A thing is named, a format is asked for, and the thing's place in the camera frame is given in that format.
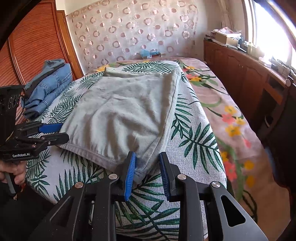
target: human hand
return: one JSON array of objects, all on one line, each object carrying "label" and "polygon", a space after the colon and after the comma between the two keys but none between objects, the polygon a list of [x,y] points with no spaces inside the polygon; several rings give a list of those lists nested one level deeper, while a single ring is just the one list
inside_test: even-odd
[{"label": "human hand", "polygon": [[15,175],[15,184],[21,185],[26,178],[27,161],[21,161],[18,165],[13,163],[5,163],[0,160],[0,181],[7,183],[4,172],[13,173]]}]

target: bed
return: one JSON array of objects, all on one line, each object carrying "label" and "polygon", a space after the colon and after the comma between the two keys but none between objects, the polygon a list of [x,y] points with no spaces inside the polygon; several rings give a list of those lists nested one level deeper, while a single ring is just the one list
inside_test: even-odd
[{"label": "bed", "polygon": [[[255,133],[213,72],[197,59],[173,57],[122,61],[107,66],[129,72],[182,69],[175,119],[166,148],[169,161],[196,181],[221,182],[257,221],[258,203],[251,193],[256,175],[262,175],[258,170],[268,170],[267,157]],[[73,81],[36,120],[64,122],[83,93],[99,81],[104,68]],[[56,203],[76,182],[95,183],[108,174],[108,170],[53,146],[38,159],[28,162],[26,180],[39,194]],[[272,182],[271,185],[273,190],[281,192],[281,198],[273,205],[283,200],[289,202],[284,190],[273,186]],[[260,196],[261,192],[256,190],[254,193]],[[128,202],[116,203],[117,233],[139,239],[177,240],[178,225],[179,205],[166,201],[158,168],[140,185],[133,186]],[[204,210],[203,225],[204,237],[207,237]]]}]

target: denim fabric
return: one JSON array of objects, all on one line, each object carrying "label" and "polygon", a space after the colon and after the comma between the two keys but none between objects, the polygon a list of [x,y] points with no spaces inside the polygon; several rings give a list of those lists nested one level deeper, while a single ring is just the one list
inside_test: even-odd
[{"label": "denim fabric", "polygon": [[61,94],[71,83],[72,79],[68,78],[67,81],[62,83],[58,88],[48,94],[43,101],[41,101],[38,105],[35,105],[29,109],[26,109],[24,112],[24,116],[26,119],[33,120],[40,116],[49,106],[50,104]]},{"label": "denim fabric", "polygon": [[29,109],[38,105],[53,90],[62,83],[72,81],[72,72],[70,64],[65,64],[50,76],[44,78],[34,89],[29,99],[25,100],[25,108]]},{"label": "denim fabric", "polygon": [[65,60],[63,59],[54,59],[54,60],[46,60],[44,61],[44,65],[42,71],[36,75],[32,80],[26,83],[25,86],[25,97],[30,98],[32,92],[36,88],[36,86],[47,76],[51,75],[59,68],[65,65]]}]

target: blue gripper pad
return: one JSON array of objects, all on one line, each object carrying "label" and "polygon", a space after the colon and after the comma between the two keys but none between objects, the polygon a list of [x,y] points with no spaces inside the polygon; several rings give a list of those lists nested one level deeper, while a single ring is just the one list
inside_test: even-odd
[{"label": "blue gripper pad", "polygon": [[162,154],[159,154],[159,166],[160,166],[160,173],[161,179],[163,181],[163,190],[165,192],[166,197],[170,197],[170,181],[168,178],[168,173],[165,167],[164,159]]},{"label": "blue gripper pad", "polygon": [[56,124],[45,124],[39,127],[39,131],[42,133],[54,133],[60,131],[62,128],[63,123],[56,123]]},{"label": "blue gripper pad", "polygon": [[126,175],[125,181],[125,191],[124,191],[124,200],[128,200],[131,195],[131,189],[133,186],[133,176],[135,174],[136,168],[136,154],[133,152],[130,160],[130,164],[128,167],[128,173]]}]

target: gray towel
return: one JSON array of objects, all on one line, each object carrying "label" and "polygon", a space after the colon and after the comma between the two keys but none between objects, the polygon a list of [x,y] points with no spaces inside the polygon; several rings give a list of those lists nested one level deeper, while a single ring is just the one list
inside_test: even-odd
[{"label": "gray towel", "polygon": [[134,181],[140,183],[166,148],[180,79],[179,69],[129,73],[106,68],[66,119],[60,132],[70,140],[60,147],[110,171],[134,151]]}]

